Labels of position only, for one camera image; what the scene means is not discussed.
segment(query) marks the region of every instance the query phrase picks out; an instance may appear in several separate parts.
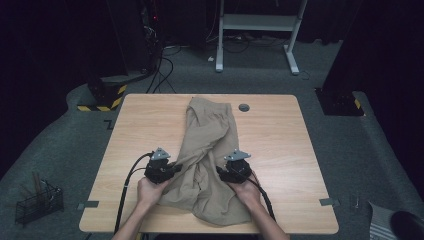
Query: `beige cloth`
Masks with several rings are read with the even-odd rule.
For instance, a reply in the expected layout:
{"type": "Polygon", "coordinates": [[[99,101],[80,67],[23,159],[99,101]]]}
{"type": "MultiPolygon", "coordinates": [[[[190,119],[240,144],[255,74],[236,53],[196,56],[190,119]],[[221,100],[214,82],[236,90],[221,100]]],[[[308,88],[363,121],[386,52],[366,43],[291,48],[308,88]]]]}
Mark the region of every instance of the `beige cloth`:
{"type": "Polygon", "coordinates": [[[190,210],[196,217],[218,225],[250,221],[246,208],[216,172],[216,166],[224,167],[224,156],[238,149],[231,105],[194,97],[186,121],[177,159],[183,167],[159,204],[190,210]]]}

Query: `white metal frame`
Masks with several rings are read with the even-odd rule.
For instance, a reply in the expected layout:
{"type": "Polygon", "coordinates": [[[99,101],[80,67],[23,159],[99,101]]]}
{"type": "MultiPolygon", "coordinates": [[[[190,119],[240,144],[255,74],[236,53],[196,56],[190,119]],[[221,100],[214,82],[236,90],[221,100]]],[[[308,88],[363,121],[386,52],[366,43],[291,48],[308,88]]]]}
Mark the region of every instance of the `white metal frame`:
{"type": "Polygon", "coordinates": [[[276,15],[245,15],[245,14],[224,14],[224,2],[221,0],[219,18],[219,40],[216,53],[216,71],[224,70],[223,32],[224,29],[233,30],[263,30],[292,32],[288,45],[284,45],[284,53],[290,65],[293,75],[299,74],[296,60],[293,56],[293,47],[302,23],[308,0],[302,0],[297,16],[276,16],[276,15]]]}

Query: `black curtain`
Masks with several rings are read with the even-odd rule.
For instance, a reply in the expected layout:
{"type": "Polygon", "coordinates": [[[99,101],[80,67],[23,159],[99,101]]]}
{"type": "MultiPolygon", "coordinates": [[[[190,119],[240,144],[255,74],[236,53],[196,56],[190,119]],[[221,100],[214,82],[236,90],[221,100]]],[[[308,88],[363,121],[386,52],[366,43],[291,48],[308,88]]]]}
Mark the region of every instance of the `black curtain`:
{"type": "Polygon", "coordinates": [[[323,90],[366,93],[394,153],[424,199],[423,11],[418,0],[364,0],[323,90]]]}
{"type": "Polygon", "coordinates": [[[66,13],[60,0],[0,2],[0,178],[86,83],[63,38],[66,13]]]}
{"type": "Polygon", "coordinates": [[[323,44],[344,40],[361,0],[309,0],[297,40],[323,44]]]}

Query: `black electronic device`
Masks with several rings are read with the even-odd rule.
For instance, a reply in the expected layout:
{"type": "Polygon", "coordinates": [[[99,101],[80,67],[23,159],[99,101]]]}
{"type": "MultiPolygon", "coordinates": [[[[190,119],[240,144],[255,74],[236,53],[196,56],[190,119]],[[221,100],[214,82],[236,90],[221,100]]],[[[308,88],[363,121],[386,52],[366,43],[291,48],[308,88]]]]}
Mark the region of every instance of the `black electronic device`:
{"type": "Polygon", "coordinates": [[[235,149],[229,156],[224,157],[227,160],[224,170],[216,167],[219,178],[224,182],[243,183],[252,174],[252,169],[245,158],[249,158],[250,154],[235,149]]]}
{"type": "Polygon", "coordinates": [[[217,166],[216,171],[218,172],[218,175],[221,181],[242,184],[247,180],[251,182],[253,185],[255,185],[265,200],[265,204],[268,208],[269,215],[271,216],[272,219],[276,221],[274,216],[274,211],[272,210],[271,201],[269,200],[268,195],[259,184],[258,179],[256,179],[256,175],[250,168],[249,163],[246,162],[246,160],[244,160],[245,158],[249,158],[249,157],[250,157],[250,154],[242,152],[238,149],[234,149],[234,152],[224,157],[224,159],[227,160],[227,163],[225,164],[225,168],[227,168],[227,170],[224,170],[217,166]],[[252,179],[250,179],[250,175],[252,174],[255,177],[256,181],[253,181],[252,179]]]}
{"type": "Polygon", "coordinates": [[[175,162],[168,164],[168,158],[171,156],[162,148],[156,150],[156,152],[146,153],[135,161],[134,165],[131,167],[130,172],[128,173],[127,178],[125,179],[124,187],[122,189],[121,201],[119,203],[118,214],[116,216],[115,231],[116,234],[119,230],[121,223],[122,210],[124,209],[125,196],[127,195],[128,185],[130,184],[131,176],[140,169],[146,169],[144,175],[153,183],[159,184],[165,182],[168,179],[171,179],[176,172],[181,171],[182,165],[175,165],[175,162]],[[135,169],[137,164],[145,157],[149,157],[149,163],[145,168],[135,169]]]}
{"type": "Polygon", "coordinates": [[[171,156],[162,148],[158,148],[150,158],[144,175],[153,183],[159,184],[174,177],[180,172],[182,165],[176,162],[168,163],[171,156]]]}

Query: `gray carpet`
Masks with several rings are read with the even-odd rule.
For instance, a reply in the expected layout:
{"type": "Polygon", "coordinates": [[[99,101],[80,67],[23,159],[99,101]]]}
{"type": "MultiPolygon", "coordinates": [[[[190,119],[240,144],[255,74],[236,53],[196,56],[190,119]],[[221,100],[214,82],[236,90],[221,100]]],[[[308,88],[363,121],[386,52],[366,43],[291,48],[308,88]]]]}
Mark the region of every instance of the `gray carpet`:
{"type": "MultiPolygon", "coordinates": [[[[424,205],[412,186],[364,93],[355,92],[366,116],[325,116],[314,88],[322,87],[340,44],[319,41],[296,43],[294,53],[299,76],[292,76],[281,45],[250,46],[242,53],[224,53],[224,72],[215,72],[215,50],[192,48],[165,50],[174,71],[168,81],[177,93],[292,94],[299,101],[329,195],[340,201],[335,207],[340,230],[335,235],[293,235],[292,239],[369,239],[371,201],[392,210],[409,210],[424,217],[424,205]],[[360,208],[351,208],[359,196],[360,208]]],[[[237,51],[242,45],[227,44],[237,51]]],[[[170,64],[163,61],[166,75],[170,64]]],[[[125,94],[144,93],[151,78],[128,85],[125,94]]],[[[165,82],[157,92],[172,93],[165,82]]],[[[22,153],[0,182],[0,239],[85,239],[79,230],[82,211],[106,149],[119,109],[114,112],[79,112],[76,105],[86,94],[80,86],[68,94],[69,110],[49,125],[22,153]],[[21,184],[32,189],[32,172],[64,190],[65,210],[29,223],[15,224],[15,204],[23,200],[21,184]]],[[[93,233],[90,239],[110,239],[111,233],[93,233]]]]}

